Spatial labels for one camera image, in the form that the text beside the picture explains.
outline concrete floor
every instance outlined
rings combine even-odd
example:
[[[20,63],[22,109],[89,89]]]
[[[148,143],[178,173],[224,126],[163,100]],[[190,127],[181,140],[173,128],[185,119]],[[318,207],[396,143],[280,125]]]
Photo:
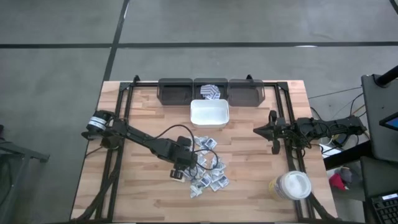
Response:
[[[111,43],[123,0],[0,0],[0,44]],[[393,41],[388,0],[137,0],[120,42]],[[33,162],[14,223],[68,220],[109,49],[0,49],[0,124],[9,141],[51,154]],[[119,49],[110,80],[163,77],[305,80],[309,97],[360,86],[397,65],[398,47]],[[342,118],[361,93],[310,100],[323,119]],[[359,99],[355,107],[363,104]],[[339,216],[358,220],[353,203]]]

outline wooden table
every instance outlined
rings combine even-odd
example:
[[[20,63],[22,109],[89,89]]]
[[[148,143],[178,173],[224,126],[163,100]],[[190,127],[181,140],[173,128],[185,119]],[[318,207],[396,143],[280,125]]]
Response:
[[[304,82],[288,81],[288,84],[295,117],[311,117]],[[118,89],[119,82],[104,82],[99,110],[114,111]],[[293,203],[276,202],[267,189],[274,177],[289,171],[284,146],[281,145],[280,154],[272,155],[272,143],[252,131],[268,122],[270,110],[277,110],[272,88],[265,88],[266,99],[258,108],[230,106],[230,121],[223,129],[194,128],[190,122],[189,106],[162,106],[156,93],[155,87],[134,88],[129,124],[152,136],[173,124],[184,124],[196,136],[214,138],[218,142],[215,151],[227,165],[225,173],[230,184],[217,192],[205,189],[199,197],[190,198],[189,182],[170,179],[172,164],[159,160],[148,149],[126,141],[114,222],[296,221]],[[175,128],[165,137],[177,139],[180,135],[188,136],[188,133]],[[99,143],[90,142],[88,152],[96,149]],[[102,150],[85,159],[72,218],[78,217],[97,194],[105,157],[106,150]],[[307,149],[304,161],[315,196],[336,217],[319,147]],[[108,210],[108,199],[104,211]]]

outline white bowl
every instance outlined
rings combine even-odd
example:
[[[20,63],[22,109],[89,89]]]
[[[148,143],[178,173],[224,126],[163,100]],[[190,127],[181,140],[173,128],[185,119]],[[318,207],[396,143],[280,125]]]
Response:
[[[223,128],[229,121],[226,100],[192,100],[191,122],[196,128]]]

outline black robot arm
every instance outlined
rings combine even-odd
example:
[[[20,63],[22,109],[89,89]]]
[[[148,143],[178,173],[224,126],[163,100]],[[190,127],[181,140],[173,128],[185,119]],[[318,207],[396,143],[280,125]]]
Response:
[[[268,120],[268,124],[253,129],[253,132],[273,142],[273,154],[279,153],[279,138],[292,140],[293,147],[303,149],[311,147],[310,142],[314,139],[331,138],[336,134],[361,135],[366,131],[361,120],[356,116],[333,121],[298,118],[294,123],[286,124],[284,118],[277,118],[276,111],[270,111]]]
[[[102,138],[101,146],[107,149],[115,149],[120,141],[128,139],[144,146],[159,159],[174,164],[170,177],[181,179],[180,170],[188,167],[194,168],[197,164],[197,155],[189,150],[191,139],[183,136],[177,141],[165,138],[154,138],[142,131],[130,126],[123,119],[115,117],[109,111],[96,111],[91,117],[86,129],[81,135],[87,140]]]

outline computer screen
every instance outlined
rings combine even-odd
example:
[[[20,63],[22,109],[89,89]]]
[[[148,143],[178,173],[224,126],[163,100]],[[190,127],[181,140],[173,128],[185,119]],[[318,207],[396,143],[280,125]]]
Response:
[[[393,118],[392,120],[387,121],[386,124],[398,128],[398,118]]]
[[[398,113],[394,113],[384,119],[382,119],[379,124],[386,128],[390,128],[398,131]]]

